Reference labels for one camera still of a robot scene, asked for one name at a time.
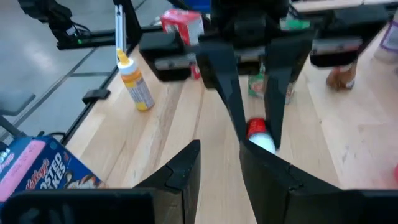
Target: black cable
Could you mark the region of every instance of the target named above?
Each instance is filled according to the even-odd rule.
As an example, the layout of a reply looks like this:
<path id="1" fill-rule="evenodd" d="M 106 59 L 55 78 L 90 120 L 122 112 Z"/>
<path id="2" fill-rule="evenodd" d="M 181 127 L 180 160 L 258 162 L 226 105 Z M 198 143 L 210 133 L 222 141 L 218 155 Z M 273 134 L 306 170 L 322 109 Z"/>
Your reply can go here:
<path id="1" fill-rule="evenodd" d="M 62 137 L 65 137 L 67 134 L 66 134 L 66 133 L 63 133 L 63 132 L 60 132 L 60 131 L 57 131 L 57 132 L 49 133 L 49 135 L 51 135 L 51 136 L 62 136 Z"/>
<path id="2" fill-rule="evenodd" d="M 293 15 L 296 19 L 302 19 L 302 15 L 298 12 L 296 8 L 292 4 L 289 4 L 289 12 Z"/>
<path id="3" fill-rule="evenodd" d="M 77 28 L 77 26 L 79 27 L 79 25 L 75 24 L 74 22 L 72 22 L 72 24 L 78 34 L 77 37 L 79 37 L 79 35 L 87 35 L 88 37 L 91 36 L 91 31 L 89 30 L 89 28 L 82 27 L 82 29 L 79 29 Z"/>
<path id="4" fill-rule="evenodd" d="M 90 31 L 89 28 L 87 28 L 87 26 L 81 25 L 81 24 L 79 24 L 77 22 L 73 22 L 73 21 L 72 21 L 72 23 L 73 23 L 74 26 L 80 27 L 80 28 L 86 30 L 89 34 L 91 34 L 91 31 Z"/>
<path id="5" fill-rule="evenodd" d="M 142 2 L 140 2 L 140 4 L 138 4 L 138 6 L 134 7 L 134 10 L 138 10 L 147 0 L 143 0 Z"/>

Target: cereal box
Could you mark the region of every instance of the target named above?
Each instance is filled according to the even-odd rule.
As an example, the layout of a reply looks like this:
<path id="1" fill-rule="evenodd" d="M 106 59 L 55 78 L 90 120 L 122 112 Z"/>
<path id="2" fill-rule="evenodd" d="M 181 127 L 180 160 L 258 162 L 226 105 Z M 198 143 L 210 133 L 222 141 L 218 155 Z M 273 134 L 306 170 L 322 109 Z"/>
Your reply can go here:
<path id="1" fill-rule="evenodd" d="M 23 190 L 100 187 L 104 183 L 51 136 L 19 138 L 0 152 L 0 204 Z"/>

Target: black metal frame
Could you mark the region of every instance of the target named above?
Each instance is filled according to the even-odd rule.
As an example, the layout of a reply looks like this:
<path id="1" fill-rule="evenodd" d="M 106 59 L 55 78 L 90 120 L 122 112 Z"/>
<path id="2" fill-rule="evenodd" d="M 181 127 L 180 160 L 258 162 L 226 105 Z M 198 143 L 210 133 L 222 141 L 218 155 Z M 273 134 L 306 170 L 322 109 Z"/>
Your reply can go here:
<path id="1" fill-rule="evenodd" d="M 143 32 L 152 32 L 153 30 L 162 30 L 161 27 L 141 27 L 130 0 L 113 0 L 115 6 L 122 5 L 126 19 L 126 37 L 127 44 L 136 46 L 142 36 Z M 102 47 L 115 44 L 115 31 L 103 30 L 94 31 L 89 35 L 79 37 L 79 41 L 73 42 L 58 42 L 57 47 L 59 50 L 80 49 L 86 47 Z"/>

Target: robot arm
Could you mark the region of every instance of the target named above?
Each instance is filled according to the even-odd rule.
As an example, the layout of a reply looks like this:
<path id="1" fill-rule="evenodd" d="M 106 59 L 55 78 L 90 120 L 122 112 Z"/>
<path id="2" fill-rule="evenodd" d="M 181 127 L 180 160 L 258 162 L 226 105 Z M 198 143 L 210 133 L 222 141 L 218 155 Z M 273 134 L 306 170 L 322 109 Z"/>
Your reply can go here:
<path id="1" fill-rule="evenodd" d="M 80 36 L 90 33 L 87 27 L 70 19 L 72 12 L 69 8 L 55 0 L 18 0 L 18 2 L 25 14 L 47 23 L 58 42 L 78 41 Z"/>
<path id="2" fill-rule="evenodd" d="M 39 6 L 31 6 L 35 13 L 27 14 L 49 24 L 49 17 L 56 17 L 57 22 L 64 23 L 62 29 L 66 32 L 70 16 L 59 17 L 54 13 L 58 10 L 38 10 Z M 190 76 L 190 65 L 197 63 L 206 87 L 220 94 L 239 139 L 244 184 L 257 223 L 397 223 L 398 191 L 341 190 L 248 141 L 238 79 L 239 74 L 256 74 L 259 61 L 266 58 L 266 120 L 279 147 L 286 88 L 289 80 L 300 73 L 308 53 L 318 67 L 355 61 L 391 17 L 390 6 L 305 13 L 301 16 L 312 25 L 300 30 L 280 28 L 280 19 L 289 11 L 288 0 L 212 0 L 211 6 L 215 31 L 200 37 L 199 46 L 184 45 L 177 33 L 153 30 L 144 33 L 140 51 L 159 80 L 185 80 Z M 328 54 L 317 51 L 317 47 L 324 47 L 324 40 L 353 37 L 361 39 L 361 46 L 354 51 L 344 50 L 344 45 L 336 51 L 327 49 Z M 109 216 L 137 223 L 193 223 L 200 183 L 199 152 L 199 142 L 192 142 L 155 174 L 127 191 L 24 192 L 5 203 L 2 218 L 37 218 L 41 221 L 37 223 L 48 223 L 46 214 L 50 210 L 52 218 L 54 205 L 61 208 L 73 204 L 76 215 L 69 210 L 66 213 L 75 217 L 76 223 L 87 223 L 87 217 L 103 221 Z M 29 213 L 30 206 L 38 201 L 44 202 L 40 208 L 44 212 L 39 213 L 37 207 Z"/>

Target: wooden table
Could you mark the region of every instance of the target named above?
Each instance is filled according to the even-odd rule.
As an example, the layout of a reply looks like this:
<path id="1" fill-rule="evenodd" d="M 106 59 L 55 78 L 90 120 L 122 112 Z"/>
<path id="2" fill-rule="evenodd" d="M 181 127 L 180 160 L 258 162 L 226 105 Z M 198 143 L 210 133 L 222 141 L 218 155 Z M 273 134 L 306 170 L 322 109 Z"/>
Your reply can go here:
<path id="1" fill-rule="evenodd" d="M 395 66 L 373 59 L 380 40 L 381 36 L 359 60 L 351 91 L 329 90 L 325 79 L 330 70 L 307 62 L 285 109 L 278 156 L 344 189 L 398 187 L 392 175 L 398 164 L 398 75 Z M 161 83 L 137 49 L 132 58 L 155 106 L 138 112 L 116 77 L 109 98 L 95 104 L 67 148 L 110 187 L 131 188 L 192 139 L 200 139 L 196 223 L 255 223 L 241 175 L 238 140 L 217 92 L 195 80 Z M 262 100 L 248 96 L 248 79 L 240 81 L 246 117 L 264 116 Z"/>

